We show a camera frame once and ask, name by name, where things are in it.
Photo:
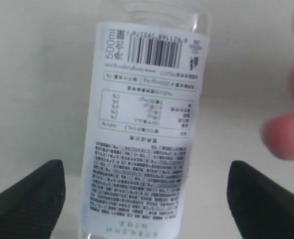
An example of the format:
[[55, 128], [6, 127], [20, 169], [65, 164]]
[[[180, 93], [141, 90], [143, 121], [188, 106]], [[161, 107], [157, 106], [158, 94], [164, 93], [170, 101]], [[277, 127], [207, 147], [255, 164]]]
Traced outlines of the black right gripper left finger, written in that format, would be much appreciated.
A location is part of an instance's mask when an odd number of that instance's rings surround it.
[[49, 239], [66, 199], [62, 160], [49, 160], [0, 193], [0, 239]]

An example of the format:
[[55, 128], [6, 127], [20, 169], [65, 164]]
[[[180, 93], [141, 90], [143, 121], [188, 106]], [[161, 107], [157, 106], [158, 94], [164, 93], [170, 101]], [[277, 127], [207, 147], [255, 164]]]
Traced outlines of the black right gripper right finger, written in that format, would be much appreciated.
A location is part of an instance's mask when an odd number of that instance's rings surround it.
[[228, 205], [244, 239], [294, 239], [294, 194], [244, 161], [228, 174]]

